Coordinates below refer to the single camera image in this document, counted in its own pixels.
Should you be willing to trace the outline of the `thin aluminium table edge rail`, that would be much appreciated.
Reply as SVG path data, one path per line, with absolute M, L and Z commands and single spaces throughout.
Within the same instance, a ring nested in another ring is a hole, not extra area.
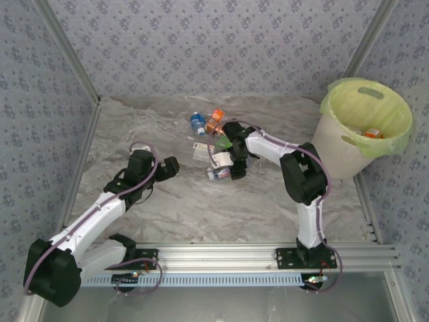
M 112 99 L 125 100 L 125 99 L 209 99 L 213 100 L 215 98 L 220 99 L 229 99 L 229 98 L 248 98 L 248 97 L 301 97 L 305 99 L 314 99 L 321 101 L 324 97 L 323 93 L 319 94 L 279 94 L 279 93 L 268 93 L 268 94 L 257 94 L 257 93 L 247 93 L 247 94 L 195 94 L 195 95 L 105 95 Z

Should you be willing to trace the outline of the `copper label bottle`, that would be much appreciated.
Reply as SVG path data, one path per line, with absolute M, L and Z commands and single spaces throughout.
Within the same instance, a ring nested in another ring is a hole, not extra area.
M 206 128 L 206 132 L 207 134 L 211 134 L 213 133 L 214 135 L 216 134 L 220 134 L 223 135 L 223 129 L 222 126 L 218 126 L 219 121 L 215 120 L 215 119 L 209 119 L 205 125 Z

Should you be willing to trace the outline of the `aluminium shelf frame rail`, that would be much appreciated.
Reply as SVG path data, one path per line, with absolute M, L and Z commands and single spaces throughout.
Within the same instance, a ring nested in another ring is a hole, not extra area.
M 24 296 L 16 322 L 40 322 L 46 300 L 38 295 Z
M 418 317 L 414 309 L 411 293 L 406 285 L 404 274 L 390 270 L 385 272 L 385 279 L 398 321 L 418 322 Z

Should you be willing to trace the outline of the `clear bottle white label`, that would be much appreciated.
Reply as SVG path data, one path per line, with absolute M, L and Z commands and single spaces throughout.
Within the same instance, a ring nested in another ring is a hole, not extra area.
M 194 142 L 193 149 L 194 149 L 194 153 L 192 156 L 193 160 L 207 162 L 207 163 L 210 162 L 207 144 Z

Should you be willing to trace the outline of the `wide aluminium frame rail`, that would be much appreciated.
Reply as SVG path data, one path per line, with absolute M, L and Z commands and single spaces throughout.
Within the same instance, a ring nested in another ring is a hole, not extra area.
M 167 272 L 268 272 L 277 270 L 278 248 L 293 243 L 140 243 L 138 248 L 159 250 L 158 262 Z M 394 246 L 369 242 L 337 242 L 345 272 L 382 272 L 402 268 Z

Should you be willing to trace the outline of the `aluminium frame post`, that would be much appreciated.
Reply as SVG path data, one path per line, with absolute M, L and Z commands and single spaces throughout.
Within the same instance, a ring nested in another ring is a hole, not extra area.
M 90 76 L 80 62 L 76 50 L 73 48 L 65 31 L 62 28 L 60 20 L 56 17 L 48 0 L 32 0 L 40 17 L 43 19 L 47 29 L 51 33 L 55 42 L 59 46 L 63 56 L 69 64 L 71 70 L 77 77 L 81 87 L 94 105 L 99 104 L 99 96 L 93 85 Z
M 374 43 L 376 43 L 380 33 L 383 31 L 385 24 L 390 18 L 392 12 L 400 0 L 380 0 L 373 17 L 363 33 L 358 46 L 344 72 L 343 78 L 354 77 L 358 74 L 365 59 L 368 57 Z

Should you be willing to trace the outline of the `white plastic bin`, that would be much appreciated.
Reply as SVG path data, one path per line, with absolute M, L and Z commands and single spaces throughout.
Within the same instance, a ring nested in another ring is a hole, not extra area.
M 333 179 L 352 178 L 377 159 L 364 157 L 343 132 L 331 118 L 321 114 L 312 138 L 312 144 Z

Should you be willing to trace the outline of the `small blue label bottle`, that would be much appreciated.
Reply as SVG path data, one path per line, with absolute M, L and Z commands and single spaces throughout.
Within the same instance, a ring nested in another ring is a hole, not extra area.
M 200 113 L 194 113 L 190 117 L 190 126 L 199 136 L 204 136 L 206 133 L 206 119 Z

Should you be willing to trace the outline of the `grey metal shelf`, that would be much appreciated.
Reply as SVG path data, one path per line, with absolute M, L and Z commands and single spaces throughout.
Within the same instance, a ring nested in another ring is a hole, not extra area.
M 40 322 L 399 322 L 388 299 L 306 294 L 299 288 L 161 288 L 121 297 L 84 288 L 65 307 L 47 304 Z

